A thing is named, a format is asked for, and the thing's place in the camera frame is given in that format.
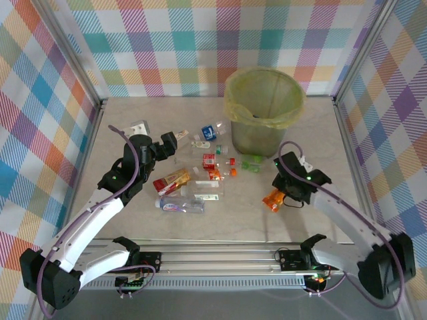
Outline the red and yellow snack packet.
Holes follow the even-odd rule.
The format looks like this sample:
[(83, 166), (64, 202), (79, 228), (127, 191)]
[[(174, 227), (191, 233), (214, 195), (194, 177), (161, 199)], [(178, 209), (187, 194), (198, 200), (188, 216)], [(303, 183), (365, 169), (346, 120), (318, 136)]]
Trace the red and yellow snack packet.
[(197, 167), (192, 167), (190, 169), (178, 169), (165, 177), (155, 180), (153, 182), (153, 186), (155, 187), (157, 194), (162, 197), (177, 191), (184, 185), (187, 185), (191, 180), (198, 178), (199, 174), (200, 170)]

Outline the purple label water bottle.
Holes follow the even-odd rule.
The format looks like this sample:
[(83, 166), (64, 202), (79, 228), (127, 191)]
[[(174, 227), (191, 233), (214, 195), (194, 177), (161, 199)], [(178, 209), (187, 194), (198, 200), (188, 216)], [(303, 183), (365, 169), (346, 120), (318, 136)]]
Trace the purple label water bottle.
[(155, 201), (155, 207), (162, 211), (183, 213), (203, 213), (205, 202), (191, 197), (160, 197)]

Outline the green lime label bottle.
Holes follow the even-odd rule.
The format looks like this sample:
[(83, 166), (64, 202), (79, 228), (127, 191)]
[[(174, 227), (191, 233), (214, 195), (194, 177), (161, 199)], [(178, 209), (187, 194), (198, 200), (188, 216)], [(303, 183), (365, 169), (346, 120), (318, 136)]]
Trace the green lime label bottle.
[(242, 155), (241, 156), (241, 169), (250, 171), (252, 173), (259, 173), (261, 171), (265, 157), (260, 155)]

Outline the aluminium side rail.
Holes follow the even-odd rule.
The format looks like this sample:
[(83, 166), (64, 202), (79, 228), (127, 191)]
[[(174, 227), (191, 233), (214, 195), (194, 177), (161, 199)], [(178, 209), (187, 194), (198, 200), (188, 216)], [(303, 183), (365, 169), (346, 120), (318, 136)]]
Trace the aluminium side rail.
[(340, 134), (342, 136), (342, 141), (344, 144), (344, 149), (346, 152), (346, 157), (347, 157), (349, 168), (350, 168), (350, 173), (352, 175), (353, 184), (356, 190), (358, 204), (361, 210), (365, 214), (367, 214), (367, 216), (373, 219), (374, 222), (377, 222), (376, 214), (374, 212), (370, 194), (365, 184), (363, 172), (358, 161), (356, 150), (354, 149), (354, 146), (351, 140), (350, 132), (344, 120), (344, 116), (343, 116), (340, 104), (335, 99), (332, 100), (332, 103), (334, 106), (334, 113), (336, 116), (336, 120), (338, 122)]
[(99, 131), (99, 127), (101, 125), (101, 121), (105, 113), (107, 102), (108, 98), (101, 100), (101, 104), (95, 112), (94, 122), (91, 127), (88, 128), (87, 139), (83, 148), (83, 153), (77, 157), (77, 173), (72, 175), (73, 185), (71, 187), (71, 190), (66, 192), (65, 194), (65, 208), (64, 210), (61, 210), (59, 214), (59, 219), (55, 228), (56, 233), (62, 230), (62, 228), (68, 223), (72, 216), (75, 199), (77, 197), (83, 173), (87, 167), (87, 163), (89, 161), (90, 154), (95, 143), (96, 135)]

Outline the green terminal controller board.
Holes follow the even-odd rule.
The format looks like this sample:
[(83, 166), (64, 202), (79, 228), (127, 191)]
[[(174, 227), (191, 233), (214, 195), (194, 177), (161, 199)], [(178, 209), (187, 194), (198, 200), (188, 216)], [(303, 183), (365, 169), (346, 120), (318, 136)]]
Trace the green terminal controller board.
[(120, 275), (119, 277), (115, 277), (114, 286), (120, 288), (122, 290), (137, 290), (143, 286), (146, 282), (147, 276), (144, 277), (142, 275)]

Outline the blue label clear bottle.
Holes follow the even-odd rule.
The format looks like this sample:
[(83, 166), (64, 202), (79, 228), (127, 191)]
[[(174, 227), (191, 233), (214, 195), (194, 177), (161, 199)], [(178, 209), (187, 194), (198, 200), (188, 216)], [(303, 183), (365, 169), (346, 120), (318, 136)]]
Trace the blue label clear bottle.
[(230, 132), (230, 126), (223, 121), (209, 124), (201, 128), (201, 131), (194, 135), (195, 141), (214, 141)]

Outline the large orange juice bottle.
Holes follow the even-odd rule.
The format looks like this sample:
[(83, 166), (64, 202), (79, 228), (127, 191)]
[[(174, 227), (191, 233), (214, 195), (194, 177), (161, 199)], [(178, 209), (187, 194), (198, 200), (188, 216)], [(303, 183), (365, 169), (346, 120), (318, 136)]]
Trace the large orange juice bottle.
[(284, 198), (286, 195), (279, 191), (278, 189), (274, 189), (268, 196), (262, 199), (262, 202), (272, 211), (277, 212), (280, 207), (283, 205)]

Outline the flower label green band bottle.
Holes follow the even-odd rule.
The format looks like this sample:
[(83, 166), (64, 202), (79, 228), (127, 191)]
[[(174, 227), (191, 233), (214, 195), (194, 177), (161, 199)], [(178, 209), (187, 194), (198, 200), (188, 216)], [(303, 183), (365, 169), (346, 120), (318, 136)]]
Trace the flower label green band bottle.
[(227, 155), (229, 153), (229, 147), (224, 144), (215, 144), (211, 141), (192, 141), (191, 150), (193, 154), (215, 154), (215, 155)]

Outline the red cola label clear bottle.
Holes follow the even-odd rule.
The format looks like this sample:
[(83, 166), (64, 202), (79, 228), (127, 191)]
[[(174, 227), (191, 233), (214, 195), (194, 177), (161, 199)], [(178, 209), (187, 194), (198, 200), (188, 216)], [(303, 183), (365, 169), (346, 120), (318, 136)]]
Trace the red cola label clear bottle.
[(234, 157), (223, 158), (213, 153), (202, 153), (196, 155), (175, 156), (174, 163), (176, 165), (201, 166), (205, 170), (210, 170), (222, 167), (235, 167), (238, 164), (238, 161)]

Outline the long aluminium base rail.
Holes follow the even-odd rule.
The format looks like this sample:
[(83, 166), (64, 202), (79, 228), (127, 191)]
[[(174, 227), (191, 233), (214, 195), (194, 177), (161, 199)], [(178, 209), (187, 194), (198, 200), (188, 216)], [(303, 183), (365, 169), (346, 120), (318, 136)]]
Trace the long aluminium base rail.
[[(277, 250), (300, 248), (299, 243), (251, 241), (181, 241), (134, 240), (142, 251), (161, 252), (161, 276), (214, 275), (278, 275)], [(366, 259), (353, 244), (337, 244), (330, 239), (317, 242), (312, 248), (319, 263), (356, 276), (358, 262)]]

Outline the yellow plastic bin liner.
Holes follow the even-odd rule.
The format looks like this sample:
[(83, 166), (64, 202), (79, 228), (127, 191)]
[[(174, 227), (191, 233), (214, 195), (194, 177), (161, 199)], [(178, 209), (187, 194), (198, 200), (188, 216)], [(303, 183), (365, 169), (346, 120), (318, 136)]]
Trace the yellow plastic bin liner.
[(224, 113), (244, 125), (286, 129), (304, 112), (306, 94), (293, 77), (267, 67), (246, 67), (226, 79)]

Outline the aluminium corner post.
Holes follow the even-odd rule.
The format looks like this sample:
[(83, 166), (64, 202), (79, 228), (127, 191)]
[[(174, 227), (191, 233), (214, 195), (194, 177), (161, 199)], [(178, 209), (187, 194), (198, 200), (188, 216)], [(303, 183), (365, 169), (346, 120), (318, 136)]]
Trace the aluminium corner post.
[(340, 72), (330, 91), (334, 105), (339, 105), (350, 90), (360, 68), (371, 52), (398, 0), (367, 0), (350, 33)]
[(71, 69), (73, 70), (75, 76), (79, 79), (82, 87), (85, 89), (85, 92), (89, 95), (91, 101), (94, 103), (97, 110), (103, 109), (103, 99), (101, 99), (98, 93), (95, 90), (95, 87), (89, 76), (85, 72), (83, 64), (80, 62), (77, 53), (75, 52), (71, 42), (69, 41), (66, 33), (64, 32), (62, 26), (58, 22), (51, 6), (48, 4), (47, 0), (30, 0), (37, 10), (38, 14), (41, 16), (41, 19), (46, 24), (48, 30), (51, 32), (54, 40), (57, 43), (58, 48), (61, 50), (65, 59), (69, 63)]

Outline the white orange label bottle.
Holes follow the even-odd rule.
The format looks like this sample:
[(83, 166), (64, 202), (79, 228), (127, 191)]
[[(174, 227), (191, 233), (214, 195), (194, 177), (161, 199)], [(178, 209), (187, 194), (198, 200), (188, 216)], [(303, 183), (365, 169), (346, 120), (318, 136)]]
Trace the white orange label bottle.
[(176, 133), (175, 138), (177, 139), (178, 150), (184, 149), (186, 146), (188, 146), (191, 143), (191, 136), (189, 134), (189, 131), (186, 129)]

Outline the orange lit controller board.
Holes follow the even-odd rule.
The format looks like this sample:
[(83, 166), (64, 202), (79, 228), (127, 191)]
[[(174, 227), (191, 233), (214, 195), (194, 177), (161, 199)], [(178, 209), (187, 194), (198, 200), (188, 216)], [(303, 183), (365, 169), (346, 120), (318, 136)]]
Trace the orange lit controller board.
[(308, 285), (321, 285), (329, 279), (326, 274), (314, 273), (311, 275), (304, 275), (304, 281), (306, 286)]

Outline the white label clear bottle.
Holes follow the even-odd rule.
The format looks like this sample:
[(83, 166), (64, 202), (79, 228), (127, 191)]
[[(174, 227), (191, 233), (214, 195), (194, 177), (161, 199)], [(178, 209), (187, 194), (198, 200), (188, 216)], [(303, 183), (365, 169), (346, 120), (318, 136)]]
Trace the white label clear bottle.
[(221, 181), (188, 181), (180, 188), (181, 196), (204, 201), (219, 201), (224, 197)]

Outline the metal mesh waste bin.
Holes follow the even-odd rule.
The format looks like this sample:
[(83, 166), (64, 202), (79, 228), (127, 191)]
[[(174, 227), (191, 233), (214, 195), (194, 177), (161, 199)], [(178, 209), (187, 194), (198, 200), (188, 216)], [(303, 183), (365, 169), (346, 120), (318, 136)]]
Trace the metal mesh waste bin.
[(271, 157), (278, 152), (287, 129), (272, 129), (231, 121), (232, 143), (242, 154)]

